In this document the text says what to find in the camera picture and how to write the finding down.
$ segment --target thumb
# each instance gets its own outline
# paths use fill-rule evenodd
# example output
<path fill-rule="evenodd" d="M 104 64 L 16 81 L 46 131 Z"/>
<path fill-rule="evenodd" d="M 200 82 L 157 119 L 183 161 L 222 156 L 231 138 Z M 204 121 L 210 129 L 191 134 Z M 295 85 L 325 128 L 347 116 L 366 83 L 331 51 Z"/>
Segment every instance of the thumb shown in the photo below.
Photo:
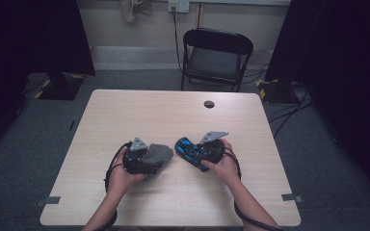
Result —
<path fill-rule="evenodd" d="M 212 169 L 215 166 L 215 164 L 213 164 L 212 162 L 206 161 L 206 160 L 201 160 L 200 163 L 206 167 L 209 167 L 210 169 Z"/>

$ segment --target gray carpet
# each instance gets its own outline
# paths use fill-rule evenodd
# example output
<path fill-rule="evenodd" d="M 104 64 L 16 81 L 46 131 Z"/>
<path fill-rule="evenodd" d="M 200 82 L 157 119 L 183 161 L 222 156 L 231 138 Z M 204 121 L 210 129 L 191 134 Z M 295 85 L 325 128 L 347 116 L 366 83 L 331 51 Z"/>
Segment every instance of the gray carpet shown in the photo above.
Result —
<path fill-rule="evenodd" d="M 0 230 L 81 229 L 42 226 L 42 207 L 36 206 L 36 201 L 50 194 L 93 90 L 180 87 L 178 70 L 99 70 L 96 75 L 84 81 L 74 101 L 36 100 L 36 90 L 26 94 L 20 116 L 0 138 Z M 31 75 L 26 90 L 44 76 Z M 229 87 L 187 84 L 185 90 L 224 91 Z M 257 89 L 250 82 L 241 91 Z M 297 88 L 297 93 L 304 96 L 304 89 Z M 264 108 L 268 117 L 292 110 L 285 105 Z M 271 122 L 274 133 L 283 120 Z M 313 106 L 289 118 L 279 130 L 276 144 L 292 191 L 304 200 L 298 203 L 302 224 L 284 230 L 370 230 L 370 182 L 357 163 L 336 145 L 331 128 Z"/>

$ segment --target chair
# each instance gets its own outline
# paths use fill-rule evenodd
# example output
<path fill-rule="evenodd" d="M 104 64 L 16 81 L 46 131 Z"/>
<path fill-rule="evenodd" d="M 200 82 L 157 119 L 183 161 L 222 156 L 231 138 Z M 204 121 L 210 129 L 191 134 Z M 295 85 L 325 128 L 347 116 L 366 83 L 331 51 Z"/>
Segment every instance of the chair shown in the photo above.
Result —
<path fill-rule="evenodd" d="M 184 57 L 181 90 L 185 78 L 232 85 L 239 91 L 253 51 L 252 42 L 243 35 L 197 28 L 183 37 Z"/>

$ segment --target cable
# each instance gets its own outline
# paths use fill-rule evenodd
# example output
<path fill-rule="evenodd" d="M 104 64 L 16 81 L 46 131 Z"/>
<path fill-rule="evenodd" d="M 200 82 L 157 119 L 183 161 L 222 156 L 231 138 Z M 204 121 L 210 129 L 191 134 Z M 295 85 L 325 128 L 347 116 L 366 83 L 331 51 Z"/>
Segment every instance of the cable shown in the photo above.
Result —
<path fill-rule="evenodd" d="M 269 64 L 263 64 L 261 67 L 260 67 L 260 71 L 259 72 L 257 72 L 257 73 L 254 73 L 254 74 L 252 74 L 252 75 L 245 75 L 245 76 L 243 76 L 243 77 L 251 77 L 251 76 L 254 76 L 254 75 L 258 75 L 258 74 L 262 74 L 262 73 L 265 73 L 265 72 L 267 72 L 267 70 L 264 70 L 264 66 L 266 66 L 266 65 L 269 65 Z"/>
<path fill-rule="evenodd" d="M 262 68 L 264 68 L 265 65 L 270 65 L 270 63 L 267 63 L 267 64 L 262 65 Z"/>
<path fill-rule="evenodd" d="M 287 118 L 281 123 L 281 125 L 278 127 L 278 129 L 276 130 L 276 132 L 273 134 L 273 138 L 275 139 L 276 136 L 278 135 L 278 132 L 281 130 L 281 128 L 283 127 L 283 125 L 287 122 L 287 120 L 295 113 L 297 112 L 298 110 L 300 110 L 300 107 L 302 106 L 302 104 L 304 103 L 304 100 L 305 100 L 305 97 L 307 96 L 308 94 L 308 89 L 305 91 L 305 94 L 302 98 L 302 100 L 300 101 L 299 105 L 293 110 L 293 112 L 287 114 Z"/>
<path fill-rule="evenodd" d="M 200 23 L 200 7 L 201 7 L 202 3 L 199 2 L 199 7 L 198 7 L 198 25 L 197 25 L 197 28 L 199 28 L 199 23 Z"/>
<path fill-rule="evenodd" d="M 182 72 L 181 62 L 179 60 L 179 48 L 178 48 L 178 33 L 176 32 L 176 8 L 171 7 L 172 17 L 173 17 L 173 26 L 175 28 L 175 47 L 176 47 L 176 58 L 178 59 L 179 70 Z"/>
<path fill-rule="evenodd" d="M 251 83 L 251 82 L 256 81 L 258 78 L 261 77 L 262 73 L 264 73 L 264 72 L 261 72 L 259 76 L 257 76 L 256 78 L 254 78 L 252 80 L 249 80 L 249 81 L 246 81 L 246 82 L 242 82 L 242 85 L 245 85 L 245 84 L 248 84 L 248 83 Z"/>
<path fill-rule="evenodd" d="M 109 181 L 110 181 L 110 176 L 111 176 L 111 172 L 113 171 L 113 169 L 115 167 L 118 167 L 120 165 L 123 165 L 123 163 L 120 163 L 120 164 L 116 164 L 115 166 L 113 166 L 113 164 L 115 163 L 117 157 L 119 156 L 119 153 L 121 152 L 121 150 L 126 147 L 126 148 L 129 148 L 131 146 L 131 141 L 130 142 L 127 142 L 125 143 L 122 147 L 119 148 L 119 150 L 116 152 L 116 154 L 114 155 L 110 165 L 109 165 L 109 168 L 106 172 L 106 178 L 104 179 L 104 184 L 105 184 L 105 188 L 106 188 L 106 192 L 108 191 L 108 187 L 109 187 Z M 103 231 L 103 230 L 108 230 L 108 228 L 110 228 L 111 226 L 113 226 L 113 224 L 116 222 L 117 220 L 117 216 L 118 216 L 118 213 L 117 213 L 117 210 L 114 212 L 113 216 L 111 217 L 111 219 L 105 223 L 104 225 L 102 225 L 101 227 L 99 228 L 96 228 L 95 231 Z"/>
<path fill-rule="evenodd" d="M 237 175 L 239 176 L 239 179 L 242 179 L 242 171 L 240 169 L 240 165 L 239 165 L 239 161 L 237 160 L 236 158 L 236 155 L 233 153 L 233 151 L 227 147 L 225 147 L 226 150 L 230 151 L 230 153 L 228 152 L 224 152 L 224 155 L 230 157 L 235 165 L 236 165 L 236 169 L 237 169 Z M 266 224 L 266 223 L 263 223 L 263 222 L 260 222 L 260 221 L 257 221 L 255 219 L 252 219 L 252 218 L 248 218 L 247 216 L 245 216 L 238 208 L 237 204 L 236 204 L 236 200 L 233 202 L 233 206 L 234 206 L 234 209 L 235 209 L 235 212 L 236 212 L 236 215 L 246 221 L 247 223 L 250 223 L 254 226 L 257 226 L 257 227 L 260 227 L 262 229 L 265 229 L 265 230 L 270 230 L 270 231 L 282 231 L 281 229 L 279 228 L 276 228 L 272 225 L 269 225 L 269 224 Z"/>
<path fill-rule="evenodd" d="M 32 87 L 29 90 L 23 91 L 21 94 L 29 93 L 30 91 L 37 89 L 44 82 L 44 80 L 46 80 L 46 78 L 47 78 L 47 73 L 44 76 L 44 78 L 37 85 L 35 85 L 34 87 Z"/>
<path fill-rule="evenodd" d="M 284 110 L 288 110 L 288 109 L 294 108 L 294 107 L 296 107 L 296 105 L 287 106 L 287 107 L 285 107 L 283 109 L 277 110 L 277 111 L 273 112 L 272 115 L 267 120 L 270 122 L 270 120 L 272 120 L 273 116 L 275 116 L 277 113 L 279 113 L 281 111 L 284 111 Z"/>
<path fill-rule="evenodd" d="M 304 109 L 304 108 L 307 108 L 308 106 L 310 106 L 312 104 L 312 100 L 307 104 L 307 105 L 305 105 L 305 106 L 303 106 L 303 107 L 301 107 L 299 110 L 297 110 L 297 111 L 300 111 L 300 110 L 302 110 L 302 109 Z M 282 109 L 282 110 L 286 110 L 286 109 L 290 109 L 290 108 L 294 108 L 295 106 L 290 106 L 290 107 L 288 107 L 288 108 L 285 108 L 285 109 Z M 273 122 L 273 121 L 275 121 L 275 120 L 277 120 L 277 119 L 279 119 L 279 118 L 283 118 L 283 117 L 286 117 L 286 116 L 288 116 L 288 115 L 290 115 L 290 114 L 292 114 L 292 113 L 295 113 L 295 110 L 293 110 L 292 112 L 289 112 L 289 113 L 286 113 L 286 114 L 284 114 L 284 115 L 279 115 L 279 116 L 277 116 L 277 117 L 275 117 L 275 118 L 269 118 L 269 120 L 268 120 L 268 122 L 269 123 L 271 123 L 271 122 Z"/>
<path fill-rule="evenodd" d="M 252 77 L 252 76 L 254 76 L 254 75 L 262 75 L 263 73 L 266 73 L 267 72 L 267 70 L 260 70 L 259 72 L 257 72 L 257 73 L 254 73 L 254 74 L 250 74 L 250 75 L 245 75 L 245 76 L 243 76 L 244 78 L 249 78 L 249 77 Z"/>

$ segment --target tabletop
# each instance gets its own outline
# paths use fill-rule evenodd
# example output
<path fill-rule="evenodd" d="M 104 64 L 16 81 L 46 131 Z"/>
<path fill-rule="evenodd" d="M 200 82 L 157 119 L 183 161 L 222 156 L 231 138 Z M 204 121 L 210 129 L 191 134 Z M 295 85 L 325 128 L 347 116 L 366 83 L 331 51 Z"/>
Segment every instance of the tabletop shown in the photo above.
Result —
<path fill-rule="evenodd" d="M 213 108 L 206 108 L 212 101 Z M 85 225 L 105 196 L 104 177 L 116 151 L 135 137 L 173 149 L 182 137 L 197 143 L 208 131 L 228 132 L 242 182 L 281 226 L 301 218 L 291 194 L 261 101 L 254 93 L 161 90 L 95 90 L 46 204 L 43 225 Z M 242 226 L 233 197 L 208 170 L 174 153 L 152 180 L 121 201 L 115 225 Z"/>

